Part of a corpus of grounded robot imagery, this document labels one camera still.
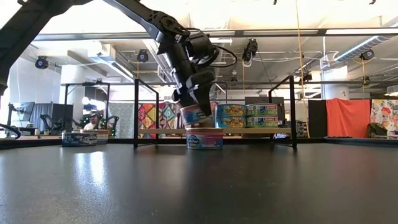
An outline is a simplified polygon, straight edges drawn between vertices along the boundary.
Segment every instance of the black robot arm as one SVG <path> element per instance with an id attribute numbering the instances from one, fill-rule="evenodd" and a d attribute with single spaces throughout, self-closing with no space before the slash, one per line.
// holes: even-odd
<path id="1" fill-rule="evenodd" d="M 7 88 L 11 65 L 48 21 L 71 6 L 90 1 L 18 0 L 22 7 L 0 30 L 0 96 Z M 209 91 L 214 75 L 205 67 L 217 58 L 219 50 L 211 44 L 208 36 L 200 30 L 191 34 L 172 16 L 151 10 L 138 0 L 104 1 L 142 25 L 151 38 L 159 43 L 158 54 L 166 54 L 177 82 L 173 99 L 183 107 L 198 103 L 203 112 L 210 115 Z"/>

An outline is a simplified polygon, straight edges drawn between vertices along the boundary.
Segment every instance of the person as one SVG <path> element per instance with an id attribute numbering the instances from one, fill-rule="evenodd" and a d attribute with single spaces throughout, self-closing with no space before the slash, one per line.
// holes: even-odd
<path id="1" fill-rule="evenodd" d="M 98 115 L 94 112 L 91 112 L 88 115 L 88 119 L 90 120 L 90 122 L 88 124 L 86 124 L 86 126 L 84 127 L 84 130 L 95 130 L 98 129 L 98 123 L 100 122 L 100 119 L 98 118 Z"/>

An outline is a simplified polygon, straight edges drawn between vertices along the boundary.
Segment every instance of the table surface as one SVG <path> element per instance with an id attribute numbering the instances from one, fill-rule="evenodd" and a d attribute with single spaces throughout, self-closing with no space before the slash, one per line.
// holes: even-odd
<path id="1" fill-rule="evenodd" d="M 398 150 L 108 144 L 0 151 L 0 223 L 397 223 Z"/>

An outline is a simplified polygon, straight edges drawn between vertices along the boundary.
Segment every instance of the can on table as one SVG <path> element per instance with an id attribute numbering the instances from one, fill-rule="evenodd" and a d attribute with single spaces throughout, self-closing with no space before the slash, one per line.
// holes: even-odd
<path id="1" fill-rule="evenodd" d="M 220 104 L 215 109 L 216 128 L 245 128 L 246 106 Z"/>
<path id="2" fill-rule="evenodd" d="M 208 116 L 202 112 L 199 105 L 191 105 L 180 109 L 184 124 L 200 123 Z"/>
<path id="3" fill-rule="evenodd" d="M 97 134 L 91 133 L 62 133 L 63 147 L 80 147 L 97 145 Z"/>
<path id="4" fill-rule="evenodd" d="M 221 128 L 187 128 L 188 149 L 222 149 L 224 132 Z"/>
<path id="5" fill-rule="evenodd" d="M 278 127 L 277 117 L 252 117 L 247 118 L 248 128 L 277 128 Z"/>
<path id="6" fill-rule="evenodd" d="M 248 117 L 275 116 L 278 117 L 278 106 L 273 103 L 256 103 L 247 105 Z"/>
<path id="7" fill-rule="evenodd" d="M 246 116 L 246 106 L 237 104 L 220 104 L 216 106 L 216 118 L 225 116 Z"/>
<path id="8" fill-rule="evenodd" d="M 97 144 L 107 144 L 109 138 L 109 130 L 80 130 L 81 133 L 89 133 L 97 135 Z"/>
<path id="9" fill-rule="evenodd" d="M 216 128 L 245 128 L 246 118 L 242 116 L 216 117 Z"/>

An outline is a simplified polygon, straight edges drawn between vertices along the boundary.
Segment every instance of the computer monitor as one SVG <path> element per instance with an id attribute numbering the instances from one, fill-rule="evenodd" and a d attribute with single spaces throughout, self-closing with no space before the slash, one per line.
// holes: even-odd
<path id="1" fill-rule="evenodd" d="M 28 103 L 14 103 L 14 108 L 18 115 L 19 121 L 30 121 L 30 116 L 32 116 L 34 102 Z"/>

